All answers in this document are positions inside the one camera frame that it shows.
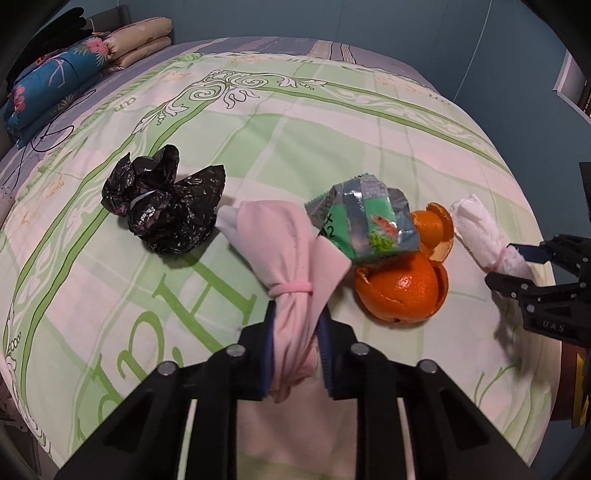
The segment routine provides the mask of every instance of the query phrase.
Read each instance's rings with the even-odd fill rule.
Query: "robotic hand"
[[[262,400],[272,376],[275,304],[263,323],[205,363],[164,362],[105,420],[56,480],[172,480],[191,400],[198,399],[186,479],[236,479],[236,402]],[[356,398],[356,480],[535,480],[535,474],[460,388],[431,360],[389,361],[357,342],[353,329],[319,319],[324,386],[334,400]],[[398,399],[412,444],[407,464]],[[577,476],[560,477],[577,479]]]

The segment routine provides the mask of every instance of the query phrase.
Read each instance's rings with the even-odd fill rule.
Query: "bed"
[[[62,465],[155,366],[200,362],[260,322],[268,297],[223,235],[187,255],[151,254],[100,205],[126,153],[180,150],[181,175],[223,164],[224,205],[302,204],[372,173],[411,210],[476,193],[511,241],[541,240],[486,134],[416,70],[359,48],[302,38],[219,38],[169,47],[98,84],[25,149],[0,161],[17,204],[0,232],[0,371],[20,413]],[[428,322],[386,328],[350,278],[333,317],[392,360],[433,358],[528,463],[548,424],[560,344],[523,331],[456,242]],[[549,266],[535,267],[552,284]],[[282,404],[239,406],[239,476],[354,476],[355,405],[317,378]],[[304,432],[312,432],[308,437]]]

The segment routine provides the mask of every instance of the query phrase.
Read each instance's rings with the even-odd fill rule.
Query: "black plastic bag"
[[[103,207],[127,217],[129,231],[161,255],[189,252],[212,233],[226,181],[223,166],[214,165],[175,183],[178,161],[174,145],[133,162],[127,154],[102,191]]]

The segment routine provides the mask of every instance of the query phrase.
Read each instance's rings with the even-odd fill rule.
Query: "green snack packet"
[[[373,175],[363,174],[334,185],[308,202],[306,212],[320,234],[356,262],[420,248],[406,197]]]

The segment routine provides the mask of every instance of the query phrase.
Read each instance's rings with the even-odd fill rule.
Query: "pink cloth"
[[[217,228],[276,296],[274,375],[270,395],[285,400],[291,387],[314,374],[316,324],[351,261],[317,236],[303,207],[279,200],[220,207]]]

